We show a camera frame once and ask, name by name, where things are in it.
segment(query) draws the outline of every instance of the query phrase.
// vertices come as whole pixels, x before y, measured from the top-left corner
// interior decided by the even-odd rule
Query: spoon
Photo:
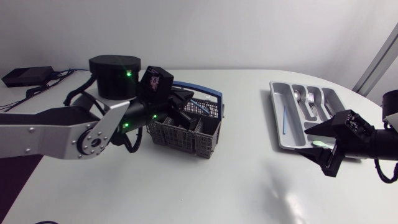
[[[320,147],[324,147],[324,148],[328,148],[328,149],[332,149],[332,150],[333,150],[333,147],[331,147],[331,146],[325,144],[323,141],[315,140],[315,141],[312,141],[312,144],[313,144],[314,146],[320,146]]]
[[[301,94],[298,90],[294,90],[294,98],[296,98],[297,102],[301,100]]]

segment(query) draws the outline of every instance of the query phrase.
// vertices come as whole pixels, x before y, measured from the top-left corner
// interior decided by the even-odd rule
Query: cutlery tray
[[[312,147],[311,142],[314,140],[323,141],[332,147],[335,145],[334,138],[304,133],[304,130],[327,121],[337,112],[345,110],[334,89],[282,82],[270,82],[270,86],[281,148]],[[299,100],[296,99],[294,91],[300,93]],[[308,93],[311,92],[314,95],[313,105],[308,102]]]

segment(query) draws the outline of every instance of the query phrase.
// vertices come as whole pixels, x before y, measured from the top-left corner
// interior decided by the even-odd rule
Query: white table
[[[337,178],[278,145],[270,81],[334,88],[347,108],[382,128],[381,108],[334,83],[277,70],[169,70],[175,80],[223,93],[225,118],[211,159],[155,145],[148,134],[129,154],[109,145],[97,158],[44,157],[4,223],[398,223],[398,184],[373,160],[343,161]],[[80,72],[13,113],[62,106]],[[0,105],[26,88],[0,89]],[[129,134],[133,141],[135,132]],[[387,174],[393,162],[382,162]]]

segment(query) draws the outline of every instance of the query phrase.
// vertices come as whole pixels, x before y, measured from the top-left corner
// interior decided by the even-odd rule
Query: gray plastic basket
[[[153,122],[147,125],[147,132],[151,135],[155,144],[167,145],[179,151],[188,152],[197,156],[209,159],[214,152],[220,135],[221,120],[223,114],[222,94],[217,92],[218,102],[209,100],[192,99],[185,107],[184,112],[199,122],[194,131],[178,127],[171,118],[166,118],[163,122]]]

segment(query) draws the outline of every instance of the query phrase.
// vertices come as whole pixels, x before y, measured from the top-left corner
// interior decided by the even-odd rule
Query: green object
[[[315,140],[315,141],[312,141],[312,144],[314,146],[320,146],[320,147],[324,147],[327,149],[333,149],[333,147],[329,146],[328,144],[324,143],[323,141]]]

